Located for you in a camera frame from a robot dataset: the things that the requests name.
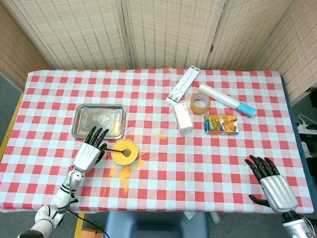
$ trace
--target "silver tray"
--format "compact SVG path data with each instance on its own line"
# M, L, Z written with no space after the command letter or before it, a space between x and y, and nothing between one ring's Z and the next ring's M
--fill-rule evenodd
M105 139L120 139L124 134L126 108L121 104L81 104L76 109L72 135L86 138L96 126L109 129Z

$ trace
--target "yellow battery package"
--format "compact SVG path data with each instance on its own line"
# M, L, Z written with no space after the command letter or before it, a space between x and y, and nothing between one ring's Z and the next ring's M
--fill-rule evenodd
M206 134L238 134L237 116L205 115L204 126Z

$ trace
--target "red and white checkered tablecloth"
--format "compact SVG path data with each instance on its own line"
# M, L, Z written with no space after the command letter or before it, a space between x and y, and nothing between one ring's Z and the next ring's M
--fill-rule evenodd
M247 102L254 118L211 101L209 114L237 115L238 135L206 135L203 116L189 110L194 130L180 136L165 99L184 74L182 69L64 71L28 75L23 102L0 163L0 210L38 210L53 205L83 139L71 134L82 103L123 104L123 138L134 140L140 158L126 180L127 193L107 153L76 192L74 211L106 210L272 212L253 204L264 198L244 162L248 155L272 158L287 177L298 201L297 212L313 212L281 78L277 72L202 70L183 100L189 105L200 82Z

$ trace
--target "robotic arm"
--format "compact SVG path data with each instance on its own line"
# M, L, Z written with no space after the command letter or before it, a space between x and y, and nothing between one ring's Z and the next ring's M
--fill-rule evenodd
M250 194L250 199L262 206L271 207L283 217L283 227L290 238L315 238L315 232L307 223L307 218L295 212L298 201L284 176L280 175L275 164L269 158L250 155L245 162L250 166L253 174L261 185L267 200L258 199Z
M102 128L94 134L95 130L94 126L78 150L73 161L74 169L68 173L53 200L57 209L48 205L42 206L35 215L35 225L27 232L20 234L18 238L48 238L53 229L63 220L69 204L78 202L74 193L84 179L84 173L89 172L101 160L107 147L106 143L102 146L100 144L109 129L106 129L99 138Z

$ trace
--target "metal spoon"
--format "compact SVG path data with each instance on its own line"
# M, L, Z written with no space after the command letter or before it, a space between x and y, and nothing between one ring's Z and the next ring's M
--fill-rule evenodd
M125 149L125 150L112 150L112 149L105 149L108 151L114 151L114 152L120 152L122 153L125 157L129 157L131 155L131 150Z

